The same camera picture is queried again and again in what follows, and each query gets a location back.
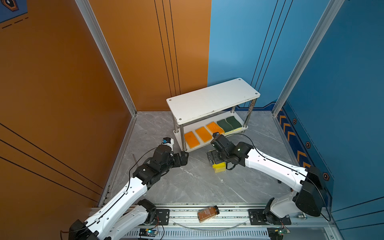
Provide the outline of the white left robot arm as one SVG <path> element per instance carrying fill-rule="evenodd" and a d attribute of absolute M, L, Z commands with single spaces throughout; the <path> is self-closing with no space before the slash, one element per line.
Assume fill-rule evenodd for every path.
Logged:
<path fill-rule="evenodd" d="M 151 158 L 136 168 L 128 183 L 84 222 L 76 220 L 70 240 L 119 240 L 142 224 L 158 224 L 157 207 L 141 197 L 170 169 L 187 165 L 189 153 L 174 153 L 171 144 L 159 145 Z"/>

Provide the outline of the green yellow sponge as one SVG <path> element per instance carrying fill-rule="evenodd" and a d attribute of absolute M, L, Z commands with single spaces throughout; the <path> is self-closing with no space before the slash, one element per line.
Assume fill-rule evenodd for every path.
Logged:
<path fill-rule="evenodd" d="M 226 118 L 226 122 L 233 128 L 234 131 L 243 127 L 243 125 L 234 116 Z"/>
<path fill-rule="evenodd" d="M 225 134 L 231 133 L 234 130 L 233 127 L 225 119 L 217 121 L 217 125 L 223 129 Z"/>

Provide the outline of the yellow sponge top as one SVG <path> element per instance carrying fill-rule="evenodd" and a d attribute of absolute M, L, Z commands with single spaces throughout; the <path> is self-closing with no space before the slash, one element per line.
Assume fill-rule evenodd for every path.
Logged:
<path fill-rule="evenodd" d="M 222 163 L 219 163 L 219 164 L 213 164 L 213 169 L 226 169 L 226 163 L 225 162 L 222 162 Z"/>

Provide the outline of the orange sponge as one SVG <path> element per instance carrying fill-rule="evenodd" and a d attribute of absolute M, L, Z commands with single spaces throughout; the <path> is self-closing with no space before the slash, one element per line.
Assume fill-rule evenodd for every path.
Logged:
<path fill-rule="evenodd" d="M 210 142 L 213 138 L 212 133 L 209 132 L 205 127 L 200 127 L 196 129 L 195 132 L 204 143 Z"/>
<path fill-rule="evenodd" d="M 211 132 L 211 135 L 214 133 L 219 133 L 220 135 L 225 133 L 225 131 L 216 122 L 207 124 L 206 128 Z"/>
<path fill-rule="evenodd" d="M 185 141 L 186 141 L 186 143 L 190 149 L 193 149 L 193 148 L 200 145 L 200 142 L 197 139 L 197 137 L 195 136 L 194 132 L 188 132 L 188 133 L 184 134 L 184 137 L 185 137 Z"/>

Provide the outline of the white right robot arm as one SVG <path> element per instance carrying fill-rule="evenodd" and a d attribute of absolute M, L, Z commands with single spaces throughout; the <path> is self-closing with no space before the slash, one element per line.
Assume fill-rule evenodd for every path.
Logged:
<path fill-rule="evenodd" d="M 263 216 L 270 225 L 278 225 L 291 214 L 303 212 L 312 217 L 322 216 L 327 206 L 327 188 L 322 173 L 316 167 L 308 169 L 273 158 L 256 148 L 253 143 L 237 145 L 218 132 L 213 133 L 211 145 L 219 159 L 263 172 L 286 184 L 292 191 L 280 198 L 271 198 Z"/>

